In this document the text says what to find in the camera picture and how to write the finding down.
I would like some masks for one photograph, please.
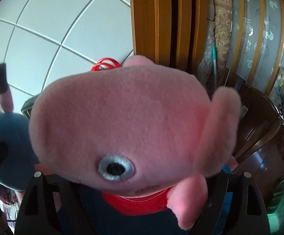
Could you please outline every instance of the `blue plush toy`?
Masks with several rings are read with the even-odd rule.
[[[15,191],[24,191],[39,161],[29,137],[29,120],[13,113],[13,100],[6,78],[6,64],[0,64],[0,143],[5,143],[8,155],[0,167],[0,183]]]

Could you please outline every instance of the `plush pig eye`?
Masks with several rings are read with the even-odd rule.
[[[134,165],[122,155],[109,155],[100,161],[98,171],[106,180],[124,181],[134,175]]]

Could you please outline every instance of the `rolled rug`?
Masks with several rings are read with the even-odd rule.
[[[214,0],[215,46],[217,51],[217,85],[223,81],[231,43],[233,0]]]

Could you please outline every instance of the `peppa pig plush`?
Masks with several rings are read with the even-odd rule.
[[[29,132],[47,169],[101,191],[123,215],[169,208],[186,230],[206,205],[205,178],[231,157],[240,109],[233,89],[210,101],[193,75],[133,56],[50,84]]]

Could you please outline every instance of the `wooden chair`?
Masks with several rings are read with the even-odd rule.
[[[239,94],[248,109],[241,119],[237,144],[233,152],[238,163],[270,142],[283,128],[283,119],[271,100],[249,84],[244,84]]]

